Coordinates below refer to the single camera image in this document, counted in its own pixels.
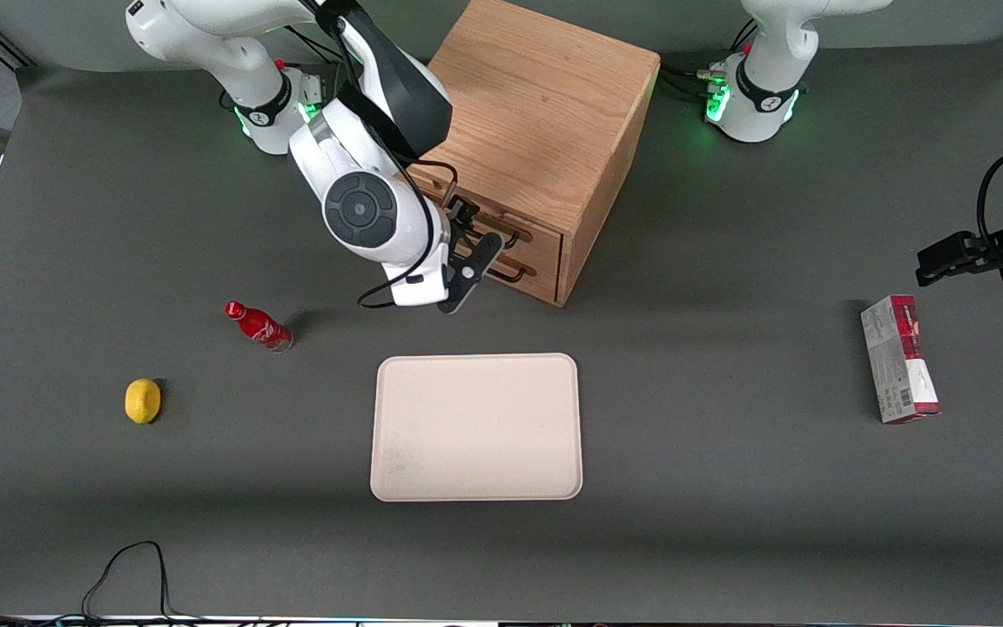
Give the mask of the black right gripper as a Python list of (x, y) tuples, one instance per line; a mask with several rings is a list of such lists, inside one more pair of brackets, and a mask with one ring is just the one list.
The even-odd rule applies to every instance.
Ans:
[(451, 222), (443, 223), (443, 242), (446, 243), (446, 262), (466, 262), (474, 253), (478, 234), (475, 219), (479, 206), (469, 202), (462, 196), (451, 199)]

